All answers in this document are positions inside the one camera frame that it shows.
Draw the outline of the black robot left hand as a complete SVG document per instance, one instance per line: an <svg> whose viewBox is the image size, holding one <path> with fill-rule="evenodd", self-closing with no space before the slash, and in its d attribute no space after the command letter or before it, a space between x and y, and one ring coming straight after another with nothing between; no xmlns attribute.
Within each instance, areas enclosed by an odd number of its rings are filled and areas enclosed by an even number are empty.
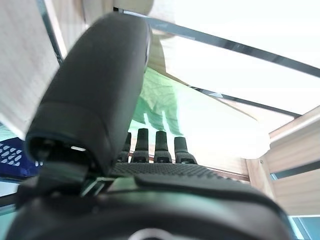
<svg viewBox="0 0 320 240"><path fill-rule="evenodd" d="M8 240L292 240L286 213L248 184L196 163L123 162L151 29L112 12L75 43L27 131L38 175L13 195Z"/></svg>

